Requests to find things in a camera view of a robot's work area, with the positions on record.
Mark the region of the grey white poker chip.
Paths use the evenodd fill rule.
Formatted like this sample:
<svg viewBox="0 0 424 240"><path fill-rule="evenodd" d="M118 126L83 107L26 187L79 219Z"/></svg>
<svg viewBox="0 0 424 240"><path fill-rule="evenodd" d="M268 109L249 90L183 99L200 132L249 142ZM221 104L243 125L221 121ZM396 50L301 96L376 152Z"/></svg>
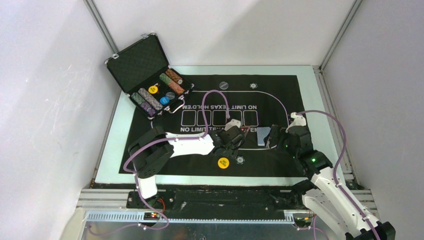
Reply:
<svg viewBox="0 0 424 240"><path fill-rule="evenodd" d="M250 84L249 84L249 87L250 87L252 90L254 90L254 89L256 89L256 88L258 87L258 84L257 84L257 83L255 83L255 82L252 82L252 83L250 83Z"/></svg>

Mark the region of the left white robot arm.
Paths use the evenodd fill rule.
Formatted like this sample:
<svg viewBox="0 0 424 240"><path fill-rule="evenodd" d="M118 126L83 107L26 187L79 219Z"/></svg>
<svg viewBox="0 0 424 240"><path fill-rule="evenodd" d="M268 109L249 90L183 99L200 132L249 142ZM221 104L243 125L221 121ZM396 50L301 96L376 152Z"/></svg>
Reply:
<svg viewBox="0 0 424 240"><path fill-rule="evenodd" d="M188 155L234 159L244 142L245 132L237 125L196 134L166 132L157 126L127 148L129 157L123 170L134 176L138 201L145 208L153 208L158 202L156 175L169 159Z"/></svg>

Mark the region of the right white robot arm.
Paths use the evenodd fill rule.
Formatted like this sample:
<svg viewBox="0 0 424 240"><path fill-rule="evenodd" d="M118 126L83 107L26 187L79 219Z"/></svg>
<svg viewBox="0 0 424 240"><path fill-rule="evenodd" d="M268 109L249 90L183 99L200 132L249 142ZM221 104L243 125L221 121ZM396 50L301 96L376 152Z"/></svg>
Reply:
<svg viewBox="0 0 424 240"><path fill-rule="evenodd" d="M327 156L316 149L306 126L285 129L273 125L264 138L277 151L293 158L306 180L291 188L291 204L315 213L341 240L393 240L396 230L381 222L334 173Z"/></svg>

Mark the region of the black dealer button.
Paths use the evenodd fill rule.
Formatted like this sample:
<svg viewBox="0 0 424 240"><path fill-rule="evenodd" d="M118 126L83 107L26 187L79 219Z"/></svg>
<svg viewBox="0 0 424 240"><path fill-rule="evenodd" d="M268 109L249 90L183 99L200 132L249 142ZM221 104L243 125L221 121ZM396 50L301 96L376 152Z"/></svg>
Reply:
<svg viewBox="0 0 424 240"><path fill-rule="evenodd" d="M225 81L220 82L218 86L221 90L227 90L229 88L229 84Z"/></svg>

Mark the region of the yellow big blind button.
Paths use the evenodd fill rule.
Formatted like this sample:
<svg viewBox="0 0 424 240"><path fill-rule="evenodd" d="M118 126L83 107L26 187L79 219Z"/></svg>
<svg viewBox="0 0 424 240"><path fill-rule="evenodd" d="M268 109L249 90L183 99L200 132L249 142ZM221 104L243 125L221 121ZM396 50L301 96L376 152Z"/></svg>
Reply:
<svg viewBox="0 0 424 240"><path fill-rule="evenodd" d="M220 169L227 169L230 166L230 160L226 157L221 157L218 161L217 161L218 167Z"/></svg>

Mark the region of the grey white chip front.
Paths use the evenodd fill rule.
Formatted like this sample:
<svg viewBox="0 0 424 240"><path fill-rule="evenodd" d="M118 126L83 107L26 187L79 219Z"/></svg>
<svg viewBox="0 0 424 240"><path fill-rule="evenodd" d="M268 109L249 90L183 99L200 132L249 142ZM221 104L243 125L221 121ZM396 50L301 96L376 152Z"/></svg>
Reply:
<svg viewBox="0 0 424 240"><path fill-rule="evenodd" d="M243 156L239 155L239 156L236 157L236 163L237 164L243 165L244 162L245 162L245 158Z"/></svg>

